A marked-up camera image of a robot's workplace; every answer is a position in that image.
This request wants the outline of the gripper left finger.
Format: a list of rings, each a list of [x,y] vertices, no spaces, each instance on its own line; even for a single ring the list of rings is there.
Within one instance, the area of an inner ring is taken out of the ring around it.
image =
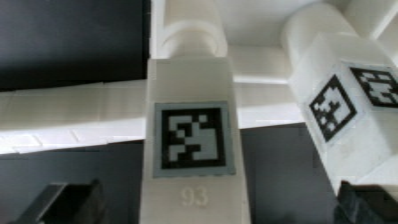
[[[11,224],[107,224],[104,186],[52,183]]]

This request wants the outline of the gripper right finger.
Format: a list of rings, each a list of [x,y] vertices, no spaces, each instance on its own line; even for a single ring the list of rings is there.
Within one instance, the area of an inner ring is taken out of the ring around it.
[[[333,224],[398,224],[398,201],[379,185],[342,182]]]

